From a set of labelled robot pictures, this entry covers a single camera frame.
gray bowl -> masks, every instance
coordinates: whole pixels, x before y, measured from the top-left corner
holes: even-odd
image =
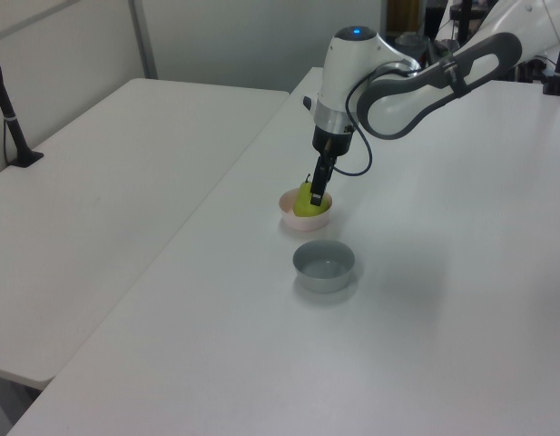
[[[354,261],[352,250],[338,241],[304,243],[293,257],[301,284],[319,293],[344,288],[349,283]]]

bowl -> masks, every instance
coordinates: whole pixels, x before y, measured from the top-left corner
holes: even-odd
[[[350,281],[354,252],[338,241],[304,243],[293,256],[300,283],[313,292],[331,293]]]
[[[296,216],[293,211],[294,203],[298,197],[300,189],[292,189],[287,191],[280,198],[281,218],[285,224],[294,230],[301,232],[311,232],[324,227],[328,223],[330,210],[332,209],[332,197],[329,193],[324,193],[324,197],[328,200],[329,208],[326,212],[316,216]]]

black cable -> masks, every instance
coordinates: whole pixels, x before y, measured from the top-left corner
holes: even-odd
[[[7,160],[7,149],[5,148],[6,138],[7,138],[7,123],[4,120],[4,158],[5,158],[5,165],[9,166],[9,161]]]
[[[356,92],[357,89],[359,89],[359,87],[364,84],[368,79],[376,79],[377,77],[380,77],[381,75],[384,74],[399,74],[399,75],[404,75],[404,76],[408,76],[409,74],[413,74],[416,71],[415,70],[410,70],[410,71],[401,71],[398,68],[395,70],[388,70],[383,72],[382,74],[378,75],[378,76],[374,76],[374,74],[377,72],[377,69],[371,71],[369,74],[365,75],[364,77],[362,77],[350,90],[348,96],[346,97],[346,103],[345,103],[345,108],[346,108],[346,114],[349,116],[349,120],[352,123],[352,126],[354,127],[354,130],[359,132],[360,137],[362,138],[362,141],[364,142],[364,145],[366,145],[367,147],[367,152],[368,152],[368,164],[367,167],[360,171],[359,173],[347,173],[346,171],[342,171],[339,168],[337,168],[336,166],[333,167],[334,171],[336,171],[337,173],[340,173],[342,175],[346,175],[347,177],[360,177],[363,174],[366,174],[368,172],[368,170],[370,170],[370,168],[372,167],[372,161],[373,161],[373,157],[372,157],[372,148],[370,148],[370,143],[368,142],[368,139],[366,137],[366,135],[364,135],[364,132],[362,132],[362,130],[360,129],[358,123],[356,122],[356,120],[354,119],[354,117],[352,116],[352,112],[350,111],[350,98],[352,98],[352,95]]]
[[[362,170],[359,173],[347,173],[346,171],[342,171],[339,168],[337,168],[336,166],[334,167],[334,171],[336,171],[337,173],[340,173],[342,175],[346,175],[348,177],[360,177],[363,174],[366,174],[368,172],[368,170],[370,169],[370,167],[372,166],[372,149],[370,148],[370,144],[368,143],[368,139],[367,137],[364,135],[364,133],[360,130],[359,125],[357,124],[356,120],[354,119],[354,117],[352,116],[352,112],[350,111],[350,98],[352,98],[352,95],[356,92],[357,89],[359,89],[359,87],[364,84],[374,73],[376,70],[371,71],[369,74],[365,75],[364,77],[362,77],[358,83],[356,83],[352,89],[349,92],[349,95],[346,97],[346,114],[349,116],[349,120],[352,123],[352,126],[354,127],[354,130],[357,130],[359,132],[360,137],[362,138],[362,141],[364,141],[364,145],[366,145],[367,147],[367,152],[368,152],[368,164],[367,167]]]

floor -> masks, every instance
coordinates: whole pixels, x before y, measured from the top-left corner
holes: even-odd
[[[5,436],[32,405],[39,391],[0,379],[0,436]]]

white table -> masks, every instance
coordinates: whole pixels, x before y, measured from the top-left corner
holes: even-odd
[[[560,99],[491,83],[334,175],[327,227],[277,201],[315,163],[313,69],[11,436],[560,435]],[[356,138],[342,168],[360,169]],[[356,253],[344,292],[293,252]]]
[[[43,388],[286,98],[133,80],[0,173],[0,376]]]

